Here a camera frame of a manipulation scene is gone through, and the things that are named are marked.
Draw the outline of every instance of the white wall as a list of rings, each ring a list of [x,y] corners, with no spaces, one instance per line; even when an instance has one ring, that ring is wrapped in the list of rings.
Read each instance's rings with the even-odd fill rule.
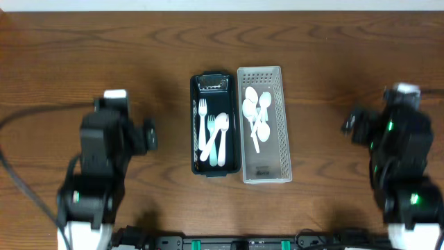
[[[0,0],[3,11],[444,10],[444,0]]]

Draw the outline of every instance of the utensil handle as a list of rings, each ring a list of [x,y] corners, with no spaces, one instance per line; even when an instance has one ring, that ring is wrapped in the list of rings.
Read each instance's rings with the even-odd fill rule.
[[[208,156],[210,155],[211,147],[214,144],[214,140],[216,139],[216,135],[219,132],[220,129],[214,131],[213,135],[208,140],[208,143],[205,145],[205,148],[203,149],[202,153],[200,153],[200,161],[206,161],[208,159]]]
[[[255,125],[253,126],[253,129],[251,130],[251,137],[253,137],[256,134],[257,127],[259,127],[259,124],[261,123],[261,117],[264,115],[265,110],[261,108],[261,112],[259,112],[259,115],[256,118]]]
[[[225,134],[227,131],[222,131],[221,145],[219,146],[219,155],[217,156],[217,165],[222,167],[225,165]]]
[[[248,121],[250,122],[251,130],[253,130],[253,119],[252,118],[248,119]],[[257,142],[256,134],[254,134],[254,136],[253,136],[253,143],[255,144],[256,153],[259,153],[259,143]]]
[[[200,116],[200,126],[199,126],[199,142],[198,148],[199,150],[203,150],[205,147],[206,139],[205,139],[205,116]]]
[[[217,152],[216,152],[216,143],[213,143],[213,146],[211,146],[211,151],[210,151],[210,165],[212,167],[217,165]]]

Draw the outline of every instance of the black mount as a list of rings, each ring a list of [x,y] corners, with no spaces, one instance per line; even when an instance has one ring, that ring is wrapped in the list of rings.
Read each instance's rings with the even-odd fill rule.
[[[418,111],[419,89],[386,90],[382,113],[356,108],[341,130],[352,132],[352,143],[370,152],[370,184],[384,223],[439,223],[444,226],[441,193],[423,176],[433,142],[431,122]]]
[[[132,156],[157,149],[154,123],[135,127],[128,118],[126,94],[94,101],[94,112],[80,126],[82,153],[71,160],[58,191],[58,220],[91,222],[92,229],[113,224],[125,194],[124,179]],[[80,174],[74,174],[80,160]]]

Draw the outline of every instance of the wooden table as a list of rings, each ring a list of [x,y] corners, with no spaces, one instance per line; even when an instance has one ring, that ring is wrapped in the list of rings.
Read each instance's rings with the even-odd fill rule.
[[[189,79],[209,69],[279,65],[293,182],[190,170]],[[344,226],[383,232],[368,152],[339,131],[356,103],[384,107],[394,82],[444,88],[439,12],[8,13],[0,20],[0,117],[91,101],[126,88],[136,122],[154,117],[159,150],[132,159],[116,228],[186,235],[294,235]],[[435,141],[428,173],[444,188],[442,99],[424,97]],[[91,108],[14,120],[1,131],[15,170],[56,211]],[[56,228],[0,170],[0,249],[55,249]]]

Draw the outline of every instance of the fork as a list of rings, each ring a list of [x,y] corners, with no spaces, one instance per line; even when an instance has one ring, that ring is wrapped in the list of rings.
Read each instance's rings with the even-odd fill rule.
[[[230,118],[227,115],[227,119],[225,120],[225,122],[221,125],[221,131],[222,131],[222,135],[221,135],[221,144],[219,145],[219,155],[217,156],[217,165],[219,167],[222,167],[225,165],[225,138],[226,138],[226,133],[227,130],[230,127]]]
[[[214,116],[213,115],[208,116],[207,128],[208,128],[208,131],[210,132],[210,137],[211,137],[214,133],[214,129],[216,128],[216,124],[214,123]],[[212,167],[217,165],[217,152],[216,152],[216,145],[214,143],[213,143],[213,146],[210,151],[210,165]]]
[[[205,148],[205,145],[207,144],[207,140],[205,139],[205,116],[207,115],[207,100],[206,99],[199,100],[198,113],[200,115],[198,148],[199,148],[199,150],[203,150]]]

